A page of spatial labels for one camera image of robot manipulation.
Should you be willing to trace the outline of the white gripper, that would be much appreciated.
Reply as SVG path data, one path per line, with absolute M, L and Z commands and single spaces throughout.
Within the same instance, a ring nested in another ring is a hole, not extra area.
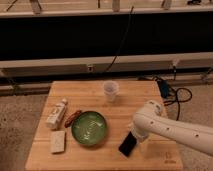
M 133 123 L 130 123 L 128 128 L 138 142 L 143 142 L 149 137 L 149 133 L 147 131 L 139 131 Z

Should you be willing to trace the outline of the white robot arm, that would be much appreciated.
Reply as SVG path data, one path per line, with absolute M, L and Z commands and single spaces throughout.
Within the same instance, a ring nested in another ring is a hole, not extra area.
M 213 128 L 171 120 L 161 116 L 162 105 L 147 101 L 134 115 L 131 133 L 139 141 L 154 133 L 213 156 Z

